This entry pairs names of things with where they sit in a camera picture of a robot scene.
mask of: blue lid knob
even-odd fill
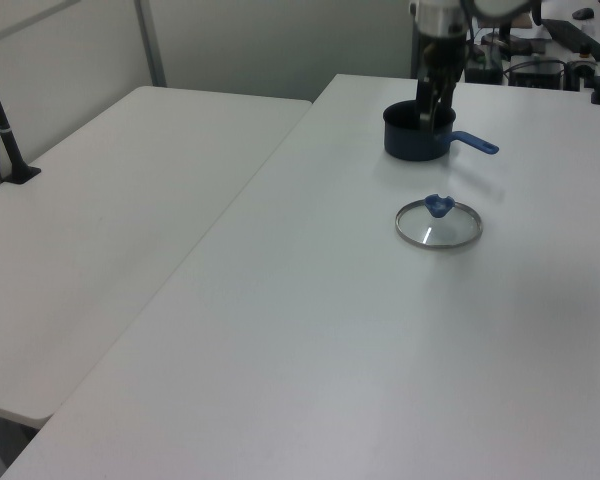
[[[456,201],[451,198],[441,198],[440,195],[429,195],[424,199],[424,206],[434,218],[442,218],[455,206]]]

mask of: white wall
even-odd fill
[[[133,0],[81,0],[0,40],[0,97],[27,162],[150,84]]]
[[[410,73],[407,0],[148,3],[170,87],[313,101],[337,73]]]

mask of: glass lid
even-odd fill
[[[429,195],[400,209],[396,230],[400,237],[418,247],[454,248],[480,238],[482,219],[474,209],[451,197]]]

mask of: blue saucepan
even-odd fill
[[[419,129],[415,100],[396,103],[384,111],[384,149],[401,160],[424,162],[442,157],[452,141],[459,140],[494,155],[499,148],[467,132],[453,132],[456,112],[442,105],[436,111],[432,132]]]

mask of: desk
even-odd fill
[[[454,108],[498,155],[414,164],[416,83],[336,77],[5,480],[600,478],[600,108],[494,88]],[[398,237],[434,192],[477,244]]]
[[[0,186],[0,416],[44,424],[308,106],[140,88]]]

